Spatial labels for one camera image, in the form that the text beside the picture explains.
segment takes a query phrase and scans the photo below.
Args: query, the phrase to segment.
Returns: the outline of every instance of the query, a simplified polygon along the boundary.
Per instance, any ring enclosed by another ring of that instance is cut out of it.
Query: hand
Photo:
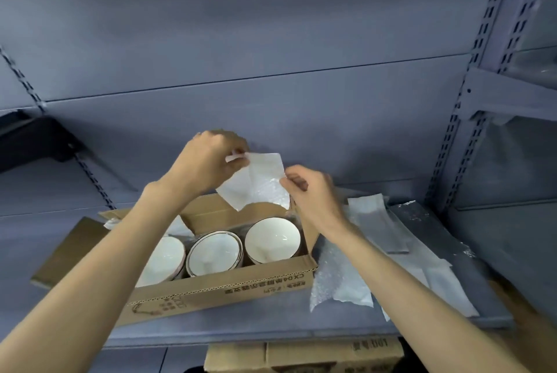
[[[173,198],[183,199],[184,206],[200,194],[217,188],[241,168],[249,165],[240,157],[230,162],[233,152],[249,150],[244,138],[231,131],[205,131],[196,134],[184,147],[170,170],[157,181],[172,189]]]
[[[286,168],[285,174],[280,184],[317,230],[334,242],[335,233],[349,227],[350,222],[335,196],[330,175],[302,165]]]

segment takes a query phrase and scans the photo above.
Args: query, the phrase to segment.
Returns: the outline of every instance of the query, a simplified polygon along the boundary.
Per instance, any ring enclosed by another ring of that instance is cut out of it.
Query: shelf bracket
[[[557,121],[557,90],[470,67],[457,115],[469,120],[479,111]]]

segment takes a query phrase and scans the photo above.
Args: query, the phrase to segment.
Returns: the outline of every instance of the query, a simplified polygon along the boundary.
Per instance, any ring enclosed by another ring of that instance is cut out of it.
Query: white ceramic bowl
[[[283,218],[263,219],[246,234],[246,253],[254,263],[289,259],[300,248],[300,231]]]
[[[184,244],[173,236],[162,237],[149,257],[135,287],[146,287],[174,279],[182,269],[184,259]]]
[[[190,276],[229,271],[240,265],[242,242],[229,231],[216,231],[199,239],[189,251],[185,269]]]

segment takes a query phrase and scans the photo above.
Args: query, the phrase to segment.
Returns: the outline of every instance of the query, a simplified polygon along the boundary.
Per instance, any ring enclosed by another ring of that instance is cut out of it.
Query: open cardboard box
[[[389,372],[404,356],[392,336],[344,340],[223,343],[209,345],[209,373]]]
[[[130,210],[110,210],[100,215],[106,219],[123,219]],[[317,269],[311,250],[319,232],[304,219],[296,207],[291,210],[296,210],[303,230],[299,256],[136,288],[116,325],[128,325],[310,287],[313,283],[313,271]],[[209,194],[193,200],[180,215],[198,236],[255,223],[272,216],[285,218],[288,214],[281,206],[264,202],[249,204],[241,211],[236,211],[218,194]],[[101,222],[90,218],[81,219],[33,275],[31,281],[36,285],[52,288],[108,232]]]

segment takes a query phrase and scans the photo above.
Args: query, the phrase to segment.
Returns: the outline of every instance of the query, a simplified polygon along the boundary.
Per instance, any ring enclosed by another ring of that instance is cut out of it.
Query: right hand
[[[286,178],[280,184],[317,230],[334,242],[335,233],[349,222],[335,196],[330,175],[302,165],[290,166],[284,172]]]

